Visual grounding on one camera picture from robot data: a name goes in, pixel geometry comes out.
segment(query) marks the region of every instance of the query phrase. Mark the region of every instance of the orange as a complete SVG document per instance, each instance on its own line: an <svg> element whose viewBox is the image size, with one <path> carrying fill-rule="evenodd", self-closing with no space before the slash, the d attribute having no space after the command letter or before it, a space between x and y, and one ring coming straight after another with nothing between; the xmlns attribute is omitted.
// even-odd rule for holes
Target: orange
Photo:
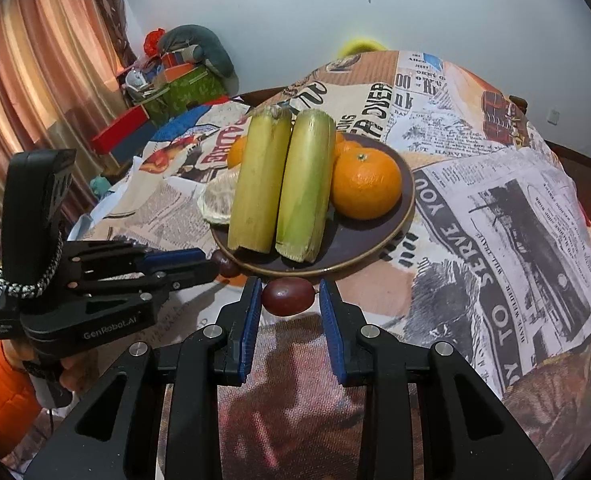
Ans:
<svg viewBox="0 0 591 480"><path fill-rule="evenodd" d="M361 148L362 145L357 142L357 140L345 140L344 142L340 142L339 144L336 144L335 147L335 154L334 154L334 160L338 160L338 156L340 156L342 153L344 153L347 150L352 150L354 148Z"/></svg>
<svg viewBox="0 0 591 480"><path fill-rule="evenodd" d="M229 155L226 156L226 166L235 168L238 164L242 163L242 155L244 154L244 148L246 147L246 137L240 137L236 140L229 148Z"/></svg>
<svg viewBox="0 0 591 480"><path fill-rule="evenodd" d="M354 148L336 160L331 202L343 215L356 220L378 218L388 213L401 195L402 173L386 153Z"/></svg>

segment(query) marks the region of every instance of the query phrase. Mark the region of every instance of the orange sleeve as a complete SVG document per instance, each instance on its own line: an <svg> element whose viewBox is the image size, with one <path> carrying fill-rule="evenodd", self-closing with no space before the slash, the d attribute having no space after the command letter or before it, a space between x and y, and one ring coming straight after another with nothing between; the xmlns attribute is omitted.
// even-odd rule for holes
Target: orange sleeve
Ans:
<svg viewBox="0 0 591 480"><path fill-rule="evenodd" d="M40 409L31 380L8 364L0 341L0 458L19 444Z"/></svg>

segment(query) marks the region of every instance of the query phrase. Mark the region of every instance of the plate rim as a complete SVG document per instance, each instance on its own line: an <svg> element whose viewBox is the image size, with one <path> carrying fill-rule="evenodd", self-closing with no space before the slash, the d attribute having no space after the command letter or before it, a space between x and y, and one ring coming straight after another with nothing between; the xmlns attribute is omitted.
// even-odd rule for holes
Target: plate rim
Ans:
<svg viewBox="0 0 591 480"><path fill-rule="evenodd" d="M391 150L393 150L394 152L396 152L395 149L391 148L390 146L387 146L387 147L390 148ZM347 267L353 266L353 265L357 264L358 262L360 262L361 260L368 258L373 253L376 253L377 251L381 250L386 244L388 244L391 240L393 240L393 238L395 238L395 236L401 230L404 229L405 224L409 220L409 217L411 217L411 220L413 220L413 216L415 215L415 208L416 208L416 205L415 205L415 198L416 198L415 197L415 195L416 195L415 175L413 175L413 170L411 170L411 167L409 166L408 162L406 162L405 158L402 155L400 155L399 152L396 152L396 154L398 155L398 157L402 161L402 164L404 164L404 166L406 166L406 168L409 170L409 174L411 176L411 205L407 209L407 211L406 211L405 215L403 216L402 220L400 221L400 223L396 226L395 229L393 229L393 231L391 232L390 235L388 235L386 238L384 238L384 240L381 241L380 243L374 245L368 251L365 251L364 253L354 256L350 260L346 260L340 264L336 264L336 265L333 265L330 267L325 267L324 269L268 270L268 269L265 269L264 267L258 267L258 266L255 266L254 264L249 264L249 263L241 261L239 258L236 258L234 256L234 254L232 254L230 252L228 247L226 247L222 243L220 243L220 240L214 234L214 226L211 225L210 229L211 229L211 235L213 236L213 240L215 240L216 245L226 255L227 258L229 258L230 260L235 262L237 265L239 265L243 269L252 270L253 272L255 272L257 274L260 274L262 276L269 276L272 278L286 278L288 276L293 276L293 277L297 277L297 278L307 278L307 277L311 277L311 276L323 276L324 274L328 274L330 272L336 272L336 270L346 269Z"/></svg>

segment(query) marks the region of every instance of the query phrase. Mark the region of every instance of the curtain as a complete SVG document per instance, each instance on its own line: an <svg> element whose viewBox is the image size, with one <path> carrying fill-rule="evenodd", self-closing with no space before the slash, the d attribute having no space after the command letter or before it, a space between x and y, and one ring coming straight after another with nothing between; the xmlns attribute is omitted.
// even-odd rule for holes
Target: curtain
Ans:
<svg viewBox="0 0 591 480"><path fill-rule="evenodd" d="M125 67L131 66L136 58L126 38L124 0L96 0L96 2L120 62Z"/></svg>
<svg viewBox="0 0 591 480"><path fill-rule="evenodd" d="M121 70L95 0L0 0L0 218L20 151L76 148L64 214L75 220L95 203L88 181L117 164L100 164L90 140L126 109Z"/></svg>

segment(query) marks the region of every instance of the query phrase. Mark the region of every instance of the plate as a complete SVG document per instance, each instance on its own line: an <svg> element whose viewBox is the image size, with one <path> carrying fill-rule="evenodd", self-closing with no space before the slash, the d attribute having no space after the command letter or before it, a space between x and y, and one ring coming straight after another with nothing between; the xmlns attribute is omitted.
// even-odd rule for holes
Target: plate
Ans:
<svg viewBox="0 0 591 480"><path fill-rule="evenodd" d="M402 172L402 196L386 215L375 220L353 220L335 211L329 203L322 247L317 259L303 264L280 256L275 249L269 254L239 249L231 253L227 247L228 226L211 226L216 243L226 256L240 267L264 276L322 276L350 267L371 254L379 252L400 231L406 232L415 211L413 173L405 160L392 148L355 134L344 134L346 140L357 140L365 148L376 148L390 155Z"/></svg>

